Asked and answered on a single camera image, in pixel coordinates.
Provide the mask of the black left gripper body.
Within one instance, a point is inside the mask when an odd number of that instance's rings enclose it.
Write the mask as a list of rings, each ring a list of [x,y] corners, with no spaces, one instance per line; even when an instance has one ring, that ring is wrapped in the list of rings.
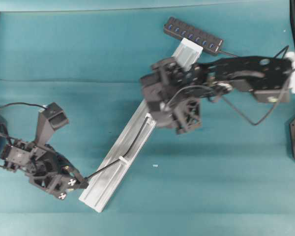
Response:
[[[53,148],[41,157],[33,157],[26,165],[29,183],[40,189],[61,189],[63,182],[71,179],[71,164]]]

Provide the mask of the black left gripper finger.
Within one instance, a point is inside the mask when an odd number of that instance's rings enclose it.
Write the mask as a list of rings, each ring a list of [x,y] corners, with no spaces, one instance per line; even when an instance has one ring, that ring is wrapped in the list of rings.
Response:
[[[59,200],[64,200],[67,193],[76,189],[86,189],[89,183],[85,178],[78,180],[72,176],[54,176],[45,187],[48,194]]]
[[[72,165],[72,163],[65,157],[59,157],[59,164],[61,167],[61,170],[70,175],[72,174],[78,181],[84,181],[84,177],[81,175],[78,169]]]

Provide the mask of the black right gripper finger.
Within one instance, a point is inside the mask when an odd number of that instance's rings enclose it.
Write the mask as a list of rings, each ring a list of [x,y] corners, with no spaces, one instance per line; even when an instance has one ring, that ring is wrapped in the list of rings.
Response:
[[[182,100],[174,109],[176,117],[176,133],[184,134],[199,128],[202,125],[200,115],[200,99],[191,97]]]
[[[185,70],[175,58],[166,58],[162,60],[162,79],[181,79],[191,78],[193,71]]]

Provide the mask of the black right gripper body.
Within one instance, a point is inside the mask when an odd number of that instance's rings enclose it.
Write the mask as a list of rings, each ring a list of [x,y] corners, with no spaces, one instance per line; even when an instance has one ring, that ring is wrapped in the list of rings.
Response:
[[[162,60],[151,68],[152,73],[140,79],[144,98],[148,95],[157,96],[166,105],[174,106],[187,98],[200,99],[211,95],[211,87],[206,84],[209,72],[207,64],[192,64],[189,69],[193,71],[193,76],[184,79],[162,79]]]

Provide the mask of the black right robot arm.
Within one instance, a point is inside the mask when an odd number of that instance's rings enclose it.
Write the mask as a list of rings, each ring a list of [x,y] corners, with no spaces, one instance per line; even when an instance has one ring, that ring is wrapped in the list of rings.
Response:
[[[237,89],[262,103],[288,102],[295,93],[295,54],[285,57],[222,58],[184,68],[177,59],[163,59],[140,79],[147,108],[157,126],[178,134],[200,127],[200,100],[214,103]]]

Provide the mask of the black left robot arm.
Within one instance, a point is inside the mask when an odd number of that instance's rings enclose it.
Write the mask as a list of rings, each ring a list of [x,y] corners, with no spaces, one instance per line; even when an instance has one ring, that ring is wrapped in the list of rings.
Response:
[[[67,193],[76,189],[86,189],[87,178],[61,153],[47,144],[56,130],[68,124],[64,112],[56,115],[38,116],[34,141],[25,142],[15,139],[6,144],[0,158],[3,169],[11,172],[22,171],[29,183],[40,190],[64,200]]]

